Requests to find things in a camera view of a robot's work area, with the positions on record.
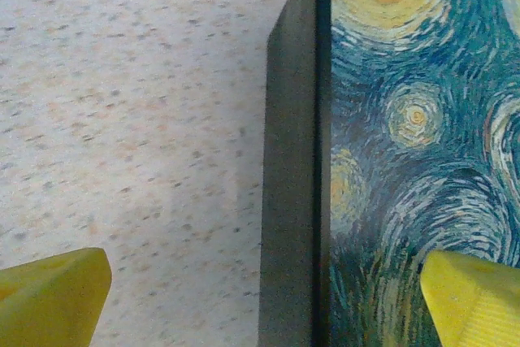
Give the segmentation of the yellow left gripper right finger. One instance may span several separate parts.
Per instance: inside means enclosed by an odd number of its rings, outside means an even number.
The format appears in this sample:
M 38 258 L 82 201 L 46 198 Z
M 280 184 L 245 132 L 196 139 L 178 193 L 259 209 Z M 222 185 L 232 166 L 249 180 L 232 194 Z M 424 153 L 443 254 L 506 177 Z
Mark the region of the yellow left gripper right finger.
M 519 345 L 519 269 L 436 250 L 420 287 L 443 346 Z

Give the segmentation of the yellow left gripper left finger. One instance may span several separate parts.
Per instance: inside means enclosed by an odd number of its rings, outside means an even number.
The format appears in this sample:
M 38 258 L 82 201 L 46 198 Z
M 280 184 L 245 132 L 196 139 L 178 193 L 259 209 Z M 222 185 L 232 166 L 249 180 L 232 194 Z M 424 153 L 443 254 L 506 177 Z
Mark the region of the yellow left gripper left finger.
M 101 248 L 1 270 L 1 345 L 89 346 L 111 288 Z

